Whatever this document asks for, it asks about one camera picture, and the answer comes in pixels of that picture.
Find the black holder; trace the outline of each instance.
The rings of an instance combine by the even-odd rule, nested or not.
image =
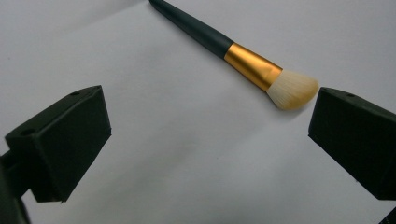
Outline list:
[[[396,115],[321,88],[309,137],[379,200],[396,200]]]
[[[65,96],[9,133],[0,160],[0,212],[9,216],[0,222],[22,223],[10,220],[23,214],[28,222],[20,200],[28,189],[40,203],[65,202],[110,135],[101,86]]]

